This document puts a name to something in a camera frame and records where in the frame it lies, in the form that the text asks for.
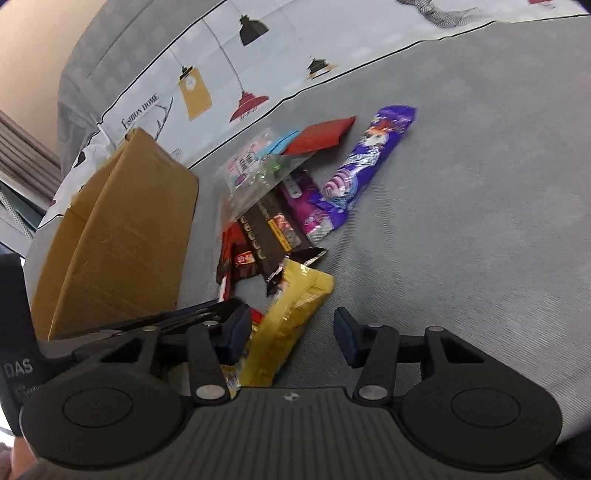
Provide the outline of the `yellow snack bar wrapper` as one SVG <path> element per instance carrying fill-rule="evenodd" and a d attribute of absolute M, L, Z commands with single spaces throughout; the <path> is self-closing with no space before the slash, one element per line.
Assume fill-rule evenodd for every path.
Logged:
<path fill-rule="evenodd" d="M 294 260 L 283 262 L 279 290 L 266 315 L 252 324 L 252 334 L 238 362 L 222 369 L 229 394 L 245 387 L 270 387 L 311 317 L 334 289 L 332 275 Z"/>

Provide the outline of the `dark red snack pack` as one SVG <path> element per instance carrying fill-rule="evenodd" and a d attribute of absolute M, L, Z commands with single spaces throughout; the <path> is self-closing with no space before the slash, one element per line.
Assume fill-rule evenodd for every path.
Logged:
<path fill-rule="evenodd" d="M 216 267 L 216 282 L 218 283 L 218 300 L 228 300 L 235 284 L 243 279 L 249 279 L 259 274 L 249 242 L 238 223 L 232 223 L 221 236 L 221 255 Z"/>

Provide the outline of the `dark brown chocolate pack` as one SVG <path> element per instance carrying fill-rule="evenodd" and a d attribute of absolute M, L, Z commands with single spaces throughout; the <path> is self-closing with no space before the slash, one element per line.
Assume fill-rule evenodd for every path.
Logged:
<path fill-rule="evenodd" d="M 283 278 L 285 258 L 312 266 L 328 253 L 327 249 L 312 244 L 288 210 L 283 195 L 274 191 L 242 214 L 238 225 L 242 227 L 257 269 L 266 282 L 266 296 L 276 293 Z"/>

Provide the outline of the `brown cardboard box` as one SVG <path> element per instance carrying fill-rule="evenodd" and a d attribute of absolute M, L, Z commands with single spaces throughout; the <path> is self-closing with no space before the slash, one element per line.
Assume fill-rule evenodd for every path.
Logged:
<path fill-rule="evenodd" d="M 129 133 L 63 215 L 32 299 L 37 338 L 173 309 L 197 197 L 197 176 Z"/>

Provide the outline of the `purple cartoon snack pack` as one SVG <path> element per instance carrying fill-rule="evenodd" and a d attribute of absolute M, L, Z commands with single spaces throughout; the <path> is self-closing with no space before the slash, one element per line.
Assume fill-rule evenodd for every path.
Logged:
<path fill-rule="evenodd" d="M 413 124 L 416 113 L 408 105 L 380 109 L 335 174 L 311 195 L 311 203 L 328 215 L 335 230 L 348 220 L 349 211 Z"/>

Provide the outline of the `magenta purple snack bar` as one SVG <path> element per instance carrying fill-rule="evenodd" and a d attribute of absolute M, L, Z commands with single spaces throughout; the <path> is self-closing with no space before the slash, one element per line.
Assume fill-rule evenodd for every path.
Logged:
<path fill-rule="evenodd" d="M 318 187 L 306 169 L 294 169 L 280 182 L 279 188 L 297 225 L 312 244 L 318 244 L 332 232 L 334 226 L 328 213 L 311 201 Z"/>

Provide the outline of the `clear pink candy bag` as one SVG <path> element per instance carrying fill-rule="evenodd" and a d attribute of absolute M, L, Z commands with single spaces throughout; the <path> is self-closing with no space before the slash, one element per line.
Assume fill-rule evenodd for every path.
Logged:
<path fill-rule="evenodd" d="M 270 193 L 288 174 L 304 164 L 311 153 L 304 155 L 256 156 L 256 149 L 266 139 L 279 136 L 272 129 L 252 137 L 216 172 L 219 225 L 224 231 L 245 214 L 250 207 Z"/>

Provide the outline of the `blue snack packet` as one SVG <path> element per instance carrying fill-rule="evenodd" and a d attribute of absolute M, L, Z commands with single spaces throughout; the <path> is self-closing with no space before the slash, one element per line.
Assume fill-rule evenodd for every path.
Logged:
<path fill-rule="evenodd" d="M 263 142 L 263 146 L 256 149 L 256 156 L 263 158 L 267 155 L 283 154 L 283 152 L 287 150 L 287 146 L 290 145 L 290 143 L 300 134 L 300 130 L 291 130 L 280 136 L 273 137 L 270 140 L 266 139 Z"/>

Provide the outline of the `grey striped curtain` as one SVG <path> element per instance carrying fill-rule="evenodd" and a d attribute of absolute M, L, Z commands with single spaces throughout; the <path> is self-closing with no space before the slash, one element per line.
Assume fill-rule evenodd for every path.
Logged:
<path fill-rule="evenodd" d="M 1 171 L 43 204 L 61 183 L 59 159 L 7 114 L 1 112 Z"/>

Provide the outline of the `red flat snack packet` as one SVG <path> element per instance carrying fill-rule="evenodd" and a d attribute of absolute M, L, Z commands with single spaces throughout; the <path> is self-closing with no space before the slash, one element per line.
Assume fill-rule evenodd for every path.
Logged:
<path fill-rule="evenodd" d="M 283 150 L 283 155 L 304 155 L 335 147 L 355 121 L 356 117 L 351 116 L 305 127 Z"/>

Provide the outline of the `printed white sofa cover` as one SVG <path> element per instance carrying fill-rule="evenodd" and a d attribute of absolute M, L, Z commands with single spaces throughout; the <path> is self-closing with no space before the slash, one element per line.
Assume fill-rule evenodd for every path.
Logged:
<path fill-rule="evenodd" d="M 195 228 L 221 222 L 218 170 L 264 130 L 381 108 L 417 117 L 379 185 L 427 213 L 437 171 L 495 182 L 526 153 L 571 164 L 590 144 L 590 16 L 575 1 L 110 2 L 59 93 L 70 170 L 50 232 L 87 177 L 139 127 L 199 179 Z"/>

